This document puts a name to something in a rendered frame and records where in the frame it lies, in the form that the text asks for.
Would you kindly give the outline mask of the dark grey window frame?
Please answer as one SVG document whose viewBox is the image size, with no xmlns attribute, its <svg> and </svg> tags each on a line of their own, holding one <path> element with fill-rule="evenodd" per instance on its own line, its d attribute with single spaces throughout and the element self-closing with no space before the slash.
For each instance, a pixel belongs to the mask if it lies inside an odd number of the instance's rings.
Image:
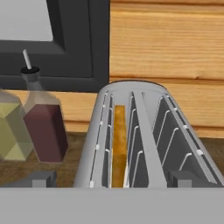
<svg viewBox="0 0 224 224">
<path fill-rule="evenodd" d="M 48 91 L 109 83 L 110 0 L 0 0 L 0 88 L 25 90 L 23 50 Z"/>
</svg>

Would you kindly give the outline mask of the yellow oil bottle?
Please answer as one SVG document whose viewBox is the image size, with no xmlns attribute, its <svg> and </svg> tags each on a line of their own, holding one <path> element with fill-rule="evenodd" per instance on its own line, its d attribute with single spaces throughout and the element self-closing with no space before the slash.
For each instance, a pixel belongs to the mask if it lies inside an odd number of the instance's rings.
<svg viewBox="0 0 224 224">
<path fill-rule="evenodd" d="M 0 158 L 25 161 L 33 150 L 20 99 L 0 88 Z"/>
</svg>

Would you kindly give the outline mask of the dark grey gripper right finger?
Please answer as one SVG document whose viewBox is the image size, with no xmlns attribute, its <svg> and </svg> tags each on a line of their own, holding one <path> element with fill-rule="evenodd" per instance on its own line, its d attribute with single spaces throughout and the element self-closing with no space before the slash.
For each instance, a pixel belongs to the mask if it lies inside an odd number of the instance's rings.
<svg viewBox="0 0 224 224">
<path fill-rule="evenodd" d="M 173 188 L 223 188 L 221 183 L 210 182 L 206 176 L 191 171 L 168 171 L 167 186 Z"/>
</svg>

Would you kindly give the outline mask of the silver two-slot toaster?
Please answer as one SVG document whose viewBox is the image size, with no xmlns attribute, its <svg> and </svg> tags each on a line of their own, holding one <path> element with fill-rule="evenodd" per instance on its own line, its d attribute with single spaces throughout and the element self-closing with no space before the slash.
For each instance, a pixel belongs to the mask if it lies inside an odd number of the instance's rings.
<svg viewBox="0 0 224 224">
<path fill-rule="evenodd" d="M 124 188 L 168 188 L 168 171 L 190 171 L 224 188 L 224 176 L 167 89 L 137 80 L 112 82 L 99 92 L 76 187 L 111 187 L 115 105 L 125 107 Z"/>
</svg>

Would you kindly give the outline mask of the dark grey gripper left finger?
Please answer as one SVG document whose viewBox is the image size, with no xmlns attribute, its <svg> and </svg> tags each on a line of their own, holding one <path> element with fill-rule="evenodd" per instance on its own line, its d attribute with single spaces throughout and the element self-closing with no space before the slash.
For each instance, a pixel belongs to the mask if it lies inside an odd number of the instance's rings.
<svg viewBox="0 0 224 224">
<path fill-rule="evenodd" d="M 10 182 L 3 187 L 56 187 L 56 171 L 34 171 L 26 178 Z"/>
</svg>

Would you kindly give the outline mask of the golden bread slice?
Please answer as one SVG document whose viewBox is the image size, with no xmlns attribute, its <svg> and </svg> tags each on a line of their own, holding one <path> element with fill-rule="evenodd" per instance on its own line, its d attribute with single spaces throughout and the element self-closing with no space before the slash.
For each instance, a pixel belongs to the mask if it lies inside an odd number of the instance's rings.
<svg viewBox="0 0 224 224">
<path fill-rule="evenodd" d="M 125 107 L 123 105 L 115 105 L 111 184 L 113 188 L 123 188 L 127 160 L 126 136 Z"/>
</svg>

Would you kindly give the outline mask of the dark red sauce bottle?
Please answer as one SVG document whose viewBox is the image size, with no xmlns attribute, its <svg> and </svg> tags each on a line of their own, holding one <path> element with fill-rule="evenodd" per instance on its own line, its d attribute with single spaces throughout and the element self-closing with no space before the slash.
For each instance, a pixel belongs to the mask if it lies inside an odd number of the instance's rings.
<svg viewBox="0 0 224 224">
<path fill-rule="evenodd" d="M 40 68 L 33 66 L 23 50 L 25 67 L 21 74 L 26 82 L 28 96 L 24 104 L 24 122 L 31 136 L 38 161 L 61 163 L 67 152 L 67 134 L 60 100 L 45 91 L 40 83 Z"/>
</svg>

